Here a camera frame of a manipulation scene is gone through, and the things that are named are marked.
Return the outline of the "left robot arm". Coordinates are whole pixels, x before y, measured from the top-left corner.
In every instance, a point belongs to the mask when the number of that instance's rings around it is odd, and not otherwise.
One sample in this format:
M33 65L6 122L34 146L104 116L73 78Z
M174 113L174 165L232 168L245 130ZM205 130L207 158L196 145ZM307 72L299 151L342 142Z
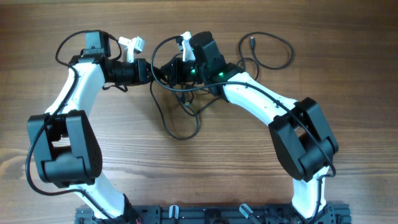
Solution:
M119 55L111 57L113 36L85 30L85 48L64 63L68 78L45 113L27 122L30 148L25 161L26 179L41 195L75 193L90 208L95 223L142 223L126 195L114 188L103 173L100 145L88 119L100 90L150 82L149 63L135 58L144 40L116 39Z

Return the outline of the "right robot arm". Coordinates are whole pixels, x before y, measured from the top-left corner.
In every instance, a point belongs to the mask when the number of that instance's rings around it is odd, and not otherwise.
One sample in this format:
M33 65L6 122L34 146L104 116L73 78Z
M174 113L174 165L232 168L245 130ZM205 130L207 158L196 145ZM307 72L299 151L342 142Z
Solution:
M262 121L278 161L294 180L293 209L307 223L319 221L326 206L324 180L336 175L338 143L318 103L286 98L261 85L246 71L246 58L225 60L209 31L173 40L180 53L161 68L166 81L160 85L181 94L204 90Z

